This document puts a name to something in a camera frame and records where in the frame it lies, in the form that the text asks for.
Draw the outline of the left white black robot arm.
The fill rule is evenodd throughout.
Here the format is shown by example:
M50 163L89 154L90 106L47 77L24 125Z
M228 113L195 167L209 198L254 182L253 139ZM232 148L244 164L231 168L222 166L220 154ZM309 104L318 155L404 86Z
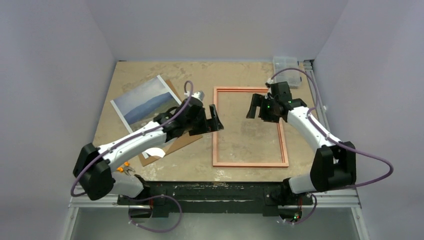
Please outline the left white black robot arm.
M149 191L140 177L117 173L126 161L152 148L177 139L188 133L190 136L217 132L224 129L216 106L209 105L210 118L206 117L203 102L195 97L186 98L178 107L159 113L139 130L111 143L94 146L84 145L74 169L74 186L80 184L82 193L70 190L72 197L87 195L92 201L115 192L130 197L138 205L146 203Z

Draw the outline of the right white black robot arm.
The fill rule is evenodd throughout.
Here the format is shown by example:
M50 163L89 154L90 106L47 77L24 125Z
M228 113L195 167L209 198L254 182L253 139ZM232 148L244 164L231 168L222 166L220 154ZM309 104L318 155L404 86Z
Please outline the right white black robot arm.
M355 184L356 155L351 142L331 141L331 133L311 115L306 103L297 99L279 100L254 93L246 115L248 119L259 117L265 122L277 123L283 119L294 127L307 141L315 156L309 173L283 181L280 196L288 204L301 194L325 192Z

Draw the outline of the orange handled pliers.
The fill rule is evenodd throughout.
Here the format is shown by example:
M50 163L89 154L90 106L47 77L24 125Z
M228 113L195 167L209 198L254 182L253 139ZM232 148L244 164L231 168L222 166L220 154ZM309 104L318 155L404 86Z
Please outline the orange handled pliers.
M124 164L118 167L116 171L119 173L124 173L127 176L131 176L136 172L135 169L131 167L131 164L128 161L124 162Z

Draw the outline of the black mounting base plate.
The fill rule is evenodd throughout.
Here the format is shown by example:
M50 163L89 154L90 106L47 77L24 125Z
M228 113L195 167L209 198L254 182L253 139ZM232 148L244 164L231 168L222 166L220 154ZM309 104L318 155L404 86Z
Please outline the black mounting base plate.
M131 199L120 195L117 204L149 206L154 218L165 218L179 211L294 218L302 206L311 206L313 200L306 193L292 193L287 184L278 181L147 181L139 196Z

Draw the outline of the landscape photo print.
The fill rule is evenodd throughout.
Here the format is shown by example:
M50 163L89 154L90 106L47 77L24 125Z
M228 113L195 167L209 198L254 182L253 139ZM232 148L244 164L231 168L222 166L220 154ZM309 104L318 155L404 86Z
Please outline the landscape photo print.
M131 134L160 113L178 107L182 101L164 79L157 75L110 101L126 130Z

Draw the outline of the brown cardboard backing board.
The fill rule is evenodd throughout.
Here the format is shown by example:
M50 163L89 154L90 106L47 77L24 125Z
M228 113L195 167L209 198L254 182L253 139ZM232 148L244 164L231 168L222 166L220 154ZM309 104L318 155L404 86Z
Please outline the brown cardboard backing board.
M137 124L139 127L145 126L149 121L151 121L155 116L160 113L166 112L168 109L172 107L177 107L181 103L181 98L177 93L175 87L172 85L170 80L166 80L165 83L171 89L171 91L176 96L173 97L171 94L166 94L164 96L159 96L156 100L149 100L148 102L152 105L147 105L148 102L143 104L141 108L141 113L137 114ZM189 136L188 133L185 133L183 136L170 140L164 144L162 144L159 148L161 148L166 155L169 155L199 139L202 136Z

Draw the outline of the red picture frame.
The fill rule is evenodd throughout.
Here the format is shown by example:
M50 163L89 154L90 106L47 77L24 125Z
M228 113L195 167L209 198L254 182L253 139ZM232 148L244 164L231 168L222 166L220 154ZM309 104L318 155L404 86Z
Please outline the red picture frame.
M265 86L216 86L213 104L227 130L212 134L212 165L217 168L287 168L284 125L245 118L253 94L266 94Z

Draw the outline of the aluminium rail frame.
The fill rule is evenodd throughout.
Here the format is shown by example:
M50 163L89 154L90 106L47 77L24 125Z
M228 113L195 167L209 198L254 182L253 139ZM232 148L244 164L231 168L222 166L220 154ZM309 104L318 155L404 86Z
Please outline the aluminium rail frame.
M247 118L259 117L278 127L293 126L308 142L315 155L309 173L280 182L148 181L138 174L119 170L126 161L184 134L216 134L224 129L217 102L209 106L206 117L203 93L185 91L185 100L160 113L141 129L101 146L82 147L73 169L74 185L96 201L109 194L117 204L128 207L129 223L138 226L142 217L165 218L170 213L262 214L277 216L290 225L305 220L302 205L317 206L316 193L356 187L358 151L327 130L299 98L293 98L286 82L275 77L265 87L216 87L218 93L251 92Z

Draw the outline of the clear plastic organizer box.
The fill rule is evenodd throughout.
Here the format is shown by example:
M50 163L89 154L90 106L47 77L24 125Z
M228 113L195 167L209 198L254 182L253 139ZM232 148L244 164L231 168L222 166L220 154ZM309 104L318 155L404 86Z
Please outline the clear plastic organizer box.
M274 74L287 68L298 68L299 62L296 57L274 56L273 57ZM290 88L297 89L301 86L302 78L297 70L286 70L274 77L275 83L287 82Z

